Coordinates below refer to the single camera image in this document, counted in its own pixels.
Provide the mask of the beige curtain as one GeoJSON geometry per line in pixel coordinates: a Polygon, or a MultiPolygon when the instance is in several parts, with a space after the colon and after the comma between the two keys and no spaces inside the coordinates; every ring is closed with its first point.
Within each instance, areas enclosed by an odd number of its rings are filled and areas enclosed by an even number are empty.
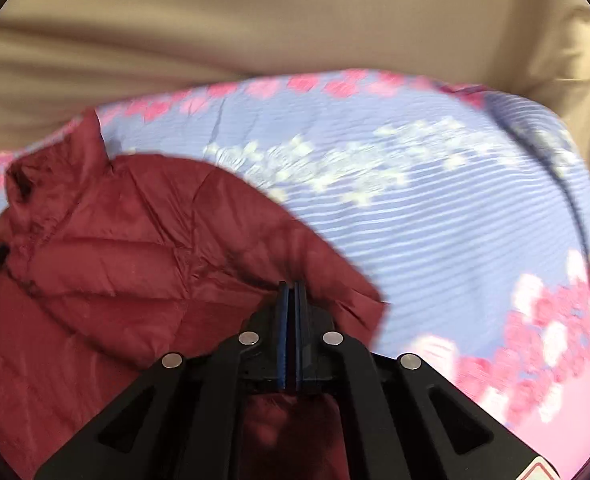
{"type": "Polygon", "coordinates": [[[96,104],[359,67],[526,96],[563,118],[590,166],[586,0],[8,0],[0,151],[96,104]]]}

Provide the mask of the pink floral bed sheet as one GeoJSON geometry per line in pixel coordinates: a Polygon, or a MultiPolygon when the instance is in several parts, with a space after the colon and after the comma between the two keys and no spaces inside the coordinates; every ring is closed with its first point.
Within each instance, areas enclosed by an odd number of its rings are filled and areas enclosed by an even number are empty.
{"type": "MultiPolygon", "coordinates": [[[[380,293],[374,352],[418,354],[563,478],[587,463],[590,174],[545,107],[344,70],[88,113],[109,158],[198,160],[269,197],[380,293]]],[[[0,155],[0,215],[22,156],[0,155]]]]}

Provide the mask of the maroon puffer jacket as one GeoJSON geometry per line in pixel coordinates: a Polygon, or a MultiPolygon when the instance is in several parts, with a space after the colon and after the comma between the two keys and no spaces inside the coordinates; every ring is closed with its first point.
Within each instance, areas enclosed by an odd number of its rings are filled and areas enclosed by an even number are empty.
{"type": "Polygon", "coordinates": [[[88,113],[7,169],[0,452],[24,479],[165,353],[201,356],[304,282],[370,342],[386,306],[312,229],[229,172],[109,158],[88,113]]]}

